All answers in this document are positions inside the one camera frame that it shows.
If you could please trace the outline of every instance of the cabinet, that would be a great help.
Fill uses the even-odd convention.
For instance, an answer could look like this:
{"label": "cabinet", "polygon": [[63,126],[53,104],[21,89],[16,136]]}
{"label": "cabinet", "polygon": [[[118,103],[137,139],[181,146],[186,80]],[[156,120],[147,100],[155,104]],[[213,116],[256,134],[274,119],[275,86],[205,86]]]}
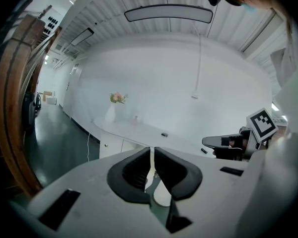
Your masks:
{"label": "cabinet", "polygon": [[135,148],[135,143],[103,132],[100,136],[99,158],[105,158]]}

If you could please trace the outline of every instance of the white cord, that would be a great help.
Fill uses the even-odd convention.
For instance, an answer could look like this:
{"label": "white cord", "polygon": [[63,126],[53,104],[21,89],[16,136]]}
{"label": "white cord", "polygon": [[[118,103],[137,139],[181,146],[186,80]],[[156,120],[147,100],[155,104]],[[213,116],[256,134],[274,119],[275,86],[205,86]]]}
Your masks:
{"label": "white cord", "polygon": [[88,159],[88,162],[89,162],[89,145],[88,145],[88,142],[89,142],[89,136],[90,134],[88,134],[88,140],[87,140],[87,150],[88,150],[88,154],[87,154],[87,159]]}
{"label": "white cord", "polygon": [[198,99],[198,88],[199,88],[199,79],[200,79],[200,71],[201,71],[201,59],[202,59],[202,38],[198,32],[198,29],[196,28],[196,26],[194,25],[193,21],[191,21],[192,26],[195,30],[195,32],[197,33],[198,37],[199,37],[199,67],[198,67],[198,75],[197,75],[197,81],[195,83],[195,89],[194,92],[192,94],[192,98],[194,99]]}

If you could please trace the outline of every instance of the pink flowers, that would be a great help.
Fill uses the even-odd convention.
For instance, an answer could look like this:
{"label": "pink flowers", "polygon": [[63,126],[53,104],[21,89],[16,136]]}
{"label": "pink flowers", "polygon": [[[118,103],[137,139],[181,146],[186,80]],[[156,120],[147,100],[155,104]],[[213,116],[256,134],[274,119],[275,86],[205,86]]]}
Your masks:
{"label": "pink flowers", "polygon": [[113,103],[119,102],[119,103],[124,104],[126,101],[126,98],[128,98],[128,94],[126,94],[125,96],[122,96],[122,94],[120,94],[118,92],[110,94],[110,101]]}

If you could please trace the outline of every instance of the face mask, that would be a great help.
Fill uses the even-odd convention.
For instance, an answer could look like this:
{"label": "face mask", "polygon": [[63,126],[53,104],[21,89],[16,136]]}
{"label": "face mask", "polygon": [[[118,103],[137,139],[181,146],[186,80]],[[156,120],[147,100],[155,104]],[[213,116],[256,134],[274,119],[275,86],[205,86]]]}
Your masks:
{"label": "face mask", "polygon": [[246,9],[247,12],[255,12],[256,8],[249,6],[248,4],[243,3],[242,6]]}

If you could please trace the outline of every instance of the vase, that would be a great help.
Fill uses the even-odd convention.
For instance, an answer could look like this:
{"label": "vase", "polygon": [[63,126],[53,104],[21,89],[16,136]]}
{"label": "vase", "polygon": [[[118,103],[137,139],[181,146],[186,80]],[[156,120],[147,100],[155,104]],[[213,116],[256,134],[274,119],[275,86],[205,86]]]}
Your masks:
{"label": "vase", "polygon": [[115,112],[115,103],[111,102],[110,107],[105,115],[105,121],[107,122],[114,122],[116,117],[116,112]]}

